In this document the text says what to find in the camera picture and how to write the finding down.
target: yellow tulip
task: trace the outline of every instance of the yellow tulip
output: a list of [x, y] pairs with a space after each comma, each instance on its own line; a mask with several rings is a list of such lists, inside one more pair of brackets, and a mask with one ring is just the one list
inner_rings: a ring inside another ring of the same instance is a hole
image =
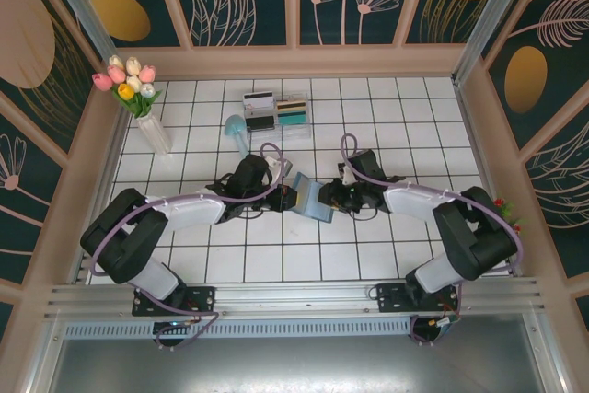
[[133, 88], [127, 85], [126, 83], [121, 83], [119, 85], [119, 88], [117, 89], [117, 92], [123, 100], [130, 100], [135, 95], [135, 91], [133, 91]]

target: vent grille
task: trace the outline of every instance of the vent grille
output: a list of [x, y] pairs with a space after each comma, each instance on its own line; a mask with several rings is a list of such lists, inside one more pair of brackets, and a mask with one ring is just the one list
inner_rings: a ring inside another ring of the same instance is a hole
[[[301, 319], [260, 321], [219, 321], [203, 338], [303, 338], [321, 336], [377, 336], [409, 334], [409, 318]], [[154, 322], [71, 323], [67, 340], [153, 339]], [[166, 336], [186, 338], [202, 326], [175, 329]]]

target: table surface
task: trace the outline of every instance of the table surface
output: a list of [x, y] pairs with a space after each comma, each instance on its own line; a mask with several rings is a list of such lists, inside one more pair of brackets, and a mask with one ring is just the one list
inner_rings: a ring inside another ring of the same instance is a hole
[[[163, 92], [154, 112], [172, 140], [172, 152], [151, 154], [132, 121], [111, 198], [126, 188], [157, 197], [194, 192], [233, 172], [240, 155], [223, 124], [243, 113], [244, 93], [269, 90], [276, 97], [310, 98], [313, 136], [280, 143], [293, 163], [287, 184], [298, 171], [324, 182], [338, 177], [345, 131], [358, 137], [361, 148], [377, 152], [388, 176], [454, 191], [481, 186], [446, 77], [174, 81], [158, 82], [156, 89]], [[186, 283], [259, 283], [403, 278], [443, 253], [434, 225], [403, 214], [378, 213], [361, 221], [373, 213], [362, 210], [356, 220], [335, 213], [325, 224], [292, 212], [267, 212], [255, 220], [197, 225], [162, 237], [154, 257]], [[108, 277], [87, 282], [112, 283]]]

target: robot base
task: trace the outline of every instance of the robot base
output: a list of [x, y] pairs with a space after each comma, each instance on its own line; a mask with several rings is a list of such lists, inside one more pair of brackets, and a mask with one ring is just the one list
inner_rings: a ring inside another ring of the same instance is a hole
[[[184, 298], [177, 307], [180, 310], [212, 312], [214, 307], [214, 287], [187, 287]], [[169, 312], [156, 306], [145, 295], [134, 291], [132, 315], [134, 317], [187, 317]]]
[[419, 313], [444, 312], [444, 304], [454, 310], [458, 308], [456, 288], [447, 286], [439, 292], [424, 296], [416, 304], [407, 290], [405, 283], [382, 283], [375, 286], [376, 301], [380, 313]]

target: flower vase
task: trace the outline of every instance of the flower vase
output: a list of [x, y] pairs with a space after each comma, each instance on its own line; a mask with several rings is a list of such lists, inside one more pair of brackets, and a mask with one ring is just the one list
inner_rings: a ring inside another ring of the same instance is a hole
[[151, 110], [147, 115], [139, 117], [136, 121], [137, 126], [144, 133], [145, 138], [157, 155], [163, 156], [172, 150], [172, 142], [167, 136], [161, 121]]

